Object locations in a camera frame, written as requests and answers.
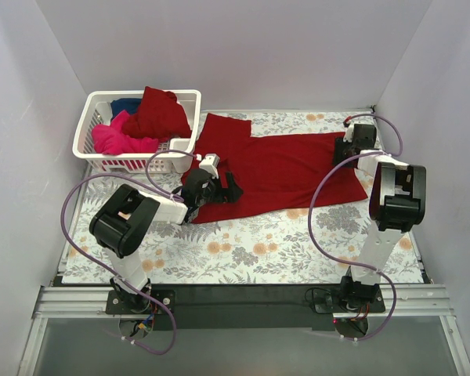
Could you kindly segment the red t shirt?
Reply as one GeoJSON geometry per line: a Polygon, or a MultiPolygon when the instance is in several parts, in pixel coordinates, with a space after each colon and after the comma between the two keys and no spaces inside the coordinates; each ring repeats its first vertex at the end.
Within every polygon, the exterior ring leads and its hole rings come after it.
{"type": "Polygon", "coordinates": [[[195,146],[198,154],[228,161],[244,194],[234,204],[206,204],[194,223],[241,219],[291,208],[307,208],[333,168],[334,139],[342,132],[251,136],[251,122],[208,114],[195,146]]]}

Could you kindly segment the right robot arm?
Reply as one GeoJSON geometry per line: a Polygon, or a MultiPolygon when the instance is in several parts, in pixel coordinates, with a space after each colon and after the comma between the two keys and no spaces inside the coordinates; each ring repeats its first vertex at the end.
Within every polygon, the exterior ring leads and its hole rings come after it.
{"type": "Polygon", "coordinates": [[[383,308],[379,274],[396,244],[422,222],[426,209],[426,168],[396,160],[374,148],[374,125],[344,122],[334,141],[333,164],[348,161],[373,178],[369,200],[371,227],[354,266],[340,282],[338,299],[348,311],[383,308]]]}

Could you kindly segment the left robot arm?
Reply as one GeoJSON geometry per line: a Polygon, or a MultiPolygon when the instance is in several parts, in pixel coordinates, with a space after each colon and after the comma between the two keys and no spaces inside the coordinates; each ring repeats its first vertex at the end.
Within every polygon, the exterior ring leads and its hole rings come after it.
{"type": "Polygon", "coordinates": [[[130,311],[143,313],[154,307],[143,297],[151,292],[151,282],[138,255],[151,224],[191,223],[206,204],[234,204],[244,194],[232,172],[225,173],[226,185],[222,184],[218,161],[217,155],[207,155],[198,168],[190,170],[181,186],[162,196],[123,184],[92,218],[89,232],[117,273],[110,284],[118,301],[130,311]]]}

